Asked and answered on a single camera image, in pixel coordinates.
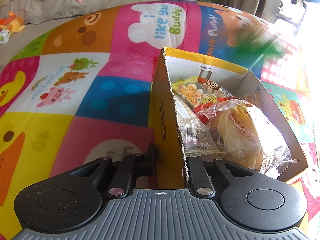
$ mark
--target snack package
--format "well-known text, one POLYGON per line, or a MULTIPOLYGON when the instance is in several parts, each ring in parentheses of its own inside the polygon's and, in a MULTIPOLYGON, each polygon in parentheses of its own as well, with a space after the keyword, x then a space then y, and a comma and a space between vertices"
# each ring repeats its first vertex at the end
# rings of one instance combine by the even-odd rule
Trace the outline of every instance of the snack package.
POLYGON ((290 165, 289 148, 279 130, 253 104, 239 99, 216 103, 198 114, 219 150, 232 161, 274 179, 290 165))
POLYGON ((218 84, 197 76, 173 83, 172 89, 188 103, 194 113, 217 102, 235 98, 218 84))
POLYGON ((181 131, 186 157, 218 153, 219 150, 206 126, 180 96, 174 95, 174 97, 176 100, 178 126, 181 131))

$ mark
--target cartoon pig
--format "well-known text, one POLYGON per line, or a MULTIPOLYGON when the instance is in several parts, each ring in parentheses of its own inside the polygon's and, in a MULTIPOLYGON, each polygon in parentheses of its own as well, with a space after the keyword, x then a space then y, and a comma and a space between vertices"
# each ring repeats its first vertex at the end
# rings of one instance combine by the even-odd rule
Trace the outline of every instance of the cartoon pig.
POLYGON ((128 37, 132 42, 147 42, 161 49, 181 45, 186 28, 186 11, 172 3, 135 4, 132 10, 141 12, 140 22, 131 24, 128 37))
POLYGON ((40 96, 42 100, 37 107, 44 106, 44 105, 52 105, 55 102, 61 102, 62 99, 70 100, 71 97, 69 94, 74 93, 75 90, 64 89, 63 87, 53 87, 50 88, 49 93, 44 93, 40 96))

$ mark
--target open box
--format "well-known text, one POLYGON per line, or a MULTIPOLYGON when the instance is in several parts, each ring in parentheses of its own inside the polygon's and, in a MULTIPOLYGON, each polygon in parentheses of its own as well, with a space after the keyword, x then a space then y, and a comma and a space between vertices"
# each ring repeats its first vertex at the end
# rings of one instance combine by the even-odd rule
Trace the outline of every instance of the open box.
POLYGON ((182 137, 177 123, 176 102, 171 83, 191 76, 199 76, 201 70, 211 71, 210 80, 237 98, 260 91, 264 103, 264 114, 282 133, 292 159, 299 160, 298 163, 291 164, 278 179, 291 184, 300 178, 308 168, 300 144, 277 104, 250 70, 214 57, 163 47, 151 92, 158 187, 187 186, 186 157, 182 149, 182 137))

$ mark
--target bed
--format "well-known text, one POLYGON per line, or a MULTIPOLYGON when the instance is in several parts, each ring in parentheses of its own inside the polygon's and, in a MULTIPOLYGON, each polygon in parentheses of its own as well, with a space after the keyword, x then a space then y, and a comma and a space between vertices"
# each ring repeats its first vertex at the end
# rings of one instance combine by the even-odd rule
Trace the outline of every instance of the bed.
MULTIPOLYGON (((320 210, 318 160, 305 65, 293 40, 278 33, 289 55, 281 62, 240 57, 228 30, 243 24, 272 30, 267 22, 238 9, 182 0, 117 6, 45 24, 41 33, 34 33, 36 39, 13 52, 16 55, 0 75, 3 238, 10 239, 21 229, 13 201, 26 186, 102 156, 117 161, 147 150, 154 140, 149 109, 152 80, 160 49, 169 46, 251 68, 261 80, 287 118, 311 168, 293 185, 308 200, 300 227, 315 239, 320 210)), ((1 53, 9 49, 1 48, 1 53)), ((152 180, 142 183, 154 186, 152 180)))
POLYGON ((10 37, 1 45, 0 71, 26 44, 52 28, 72 20, 114 6, 156 0, 13 0, 0 8, 0 19, 7 18, 10 11, 24 18, 25 30, 10 37))

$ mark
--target round black pad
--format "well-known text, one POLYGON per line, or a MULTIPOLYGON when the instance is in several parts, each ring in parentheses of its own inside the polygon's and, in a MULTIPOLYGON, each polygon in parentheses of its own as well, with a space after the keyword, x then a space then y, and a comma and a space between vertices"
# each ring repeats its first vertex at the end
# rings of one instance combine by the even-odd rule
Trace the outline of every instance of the round black pad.
POLYGON ((250 205, 263 209, 273 210, 281 207, 284 203, 283 196, 271 189, 256 189, 248 193, 247 201, 250 205))
POLYGON ((70 206, 75 200, 75 195, 61 188, 48 189, 42 192, 37 202, 40 207, 48 210, 59 210, 70 206))
POLYGON ((307 202, 294 187, 265 175, 254 173, 252 176, 230 180, 229 186, 220 196, 220 207, 228 217, 245 228, 261 232, 276 232, 299 225, 306 213, 307 202), (280 197, 277 196, 274 205, 264 203, 273 201, 267 199, 267 195, 264 198, 261 197, 263 194, 259 194, 258 190, 266 188, 280 193, 284 201, 278 200, 280 197), (263 207, 269 206, 280 207, 271 210, 263 209, 263 207))
POLYGON ((14 210, 22 227, 44 233, 70 231, 90 221, 102 198, 88 178, 61 174, 22 190, 14 210))

